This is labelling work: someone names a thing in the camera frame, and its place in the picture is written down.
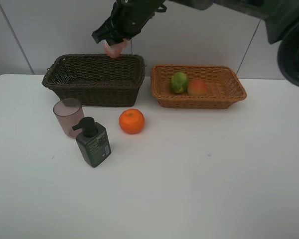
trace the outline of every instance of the white wall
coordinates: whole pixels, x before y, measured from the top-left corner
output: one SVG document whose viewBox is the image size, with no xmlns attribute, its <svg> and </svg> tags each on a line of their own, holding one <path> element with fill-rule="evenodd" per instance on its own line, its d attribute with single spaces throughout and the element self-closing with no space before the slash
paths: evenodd
<svg viewBox="0 0 299 239">
<path fill-rule="evenodd" d="M 133 53 L 158 63 L 227 65 L 237 71 L 259 20 L 214 5 L 199 11 L 167 2 L 133 39 Z"/>
<path fill-rule="evenodd" d="M 36 74 L 69 53 L 104 53 L 91 37 L 113 0 L 0 0 Z M 125 53 L 131 54 L 131 46 Z"/>
<path fill-rule="evenodd" d="M 91 33 L 109 16 L 114 0 L 0 2 L 36 74 L 62 54 L 104 52 Z M 283 79 L 278 44 L 267 43 L 263 23 L 252 40 L 258 19 L 218 5 L 206 11 L 166 5 L 167 13 L 157 13 L 124 52 L 143 56 L 147 75 L 158 63 L 222 64 L 239 69 L 241 78 Z"/>
<path fill-rule="evenodd" d="M 31 74 L 8 23 L 0 11 L 0 75 Z"/>
</svg>

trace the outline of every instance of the orange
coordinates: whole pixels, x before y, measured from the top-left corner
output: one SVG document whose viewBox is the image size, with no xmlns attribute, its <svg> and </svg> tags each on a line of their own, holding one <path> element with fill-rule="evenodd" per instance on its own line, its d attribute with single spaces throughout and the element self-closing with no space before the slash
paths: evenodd
<svg viewBox="0 0 299 239">
<path fill-rule="evenodd" d="M 139 133 L 145 125 L 145 118 L 139 110 L 129 109 L 121 114 L 119 124 L 125 133 Z"/>
</svg>

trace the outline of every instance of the green apple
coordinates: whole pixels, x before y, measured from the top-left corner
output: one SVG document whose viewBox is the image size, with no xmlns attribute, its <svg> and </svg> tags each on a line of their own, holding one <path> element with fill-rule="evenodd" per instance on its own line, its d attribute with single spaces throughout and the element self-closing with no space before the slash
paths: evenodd
<svg viewBox="0 0 299 239">
<path fill-rule="evenodd" d="M 188 77 L 183 72 L 176 72 L 172 76 L 170 84 L 175 93 L 183 93 L 188 87 Z"/>
</svg>

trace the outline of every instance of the plastic cup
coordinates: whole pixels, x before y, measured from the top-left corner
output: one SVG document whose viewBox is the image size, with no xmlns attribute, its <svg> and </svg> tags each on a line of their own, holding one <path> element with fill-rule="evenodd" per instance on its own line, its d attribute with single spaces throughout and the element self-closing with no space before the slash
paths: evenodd
<svg viewBox="0 0 299 239">
<path fill-rule="evenodd" d="M 74 98 L 60 100 L 53 107 L 53 112 L 58 119 L 63 132 L 70 138 L 75 138 L 82 130 L 74 131 L 73 126 L 84 118 L 81 103 Z"/>
</svg>

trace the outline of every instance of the bottle label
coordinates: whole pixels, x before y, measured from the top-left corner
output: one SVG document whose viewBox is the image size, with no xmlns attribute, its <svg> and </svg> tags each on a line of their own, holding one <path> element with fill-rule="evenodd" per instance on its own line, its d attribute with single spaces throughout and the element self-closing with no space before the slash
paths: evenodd
<svg viewBox="0 0 299 239">
<path fill-rule="evenodd" d="M 100 134 L 97 138 L 93 139 L 87 144 L 87 149 L 90 151 L 91 155 L 95 154 L 99 149 L 106 143 L 105 132 Z"/>
<path fill-rule="evenodd" d="M 109 153 L 110 153 L 110 149 L 109 149 L 108 145 L 105 146 L 105 153 L 106 153 L 106 155 L 109 155 Z"/>
</svg>

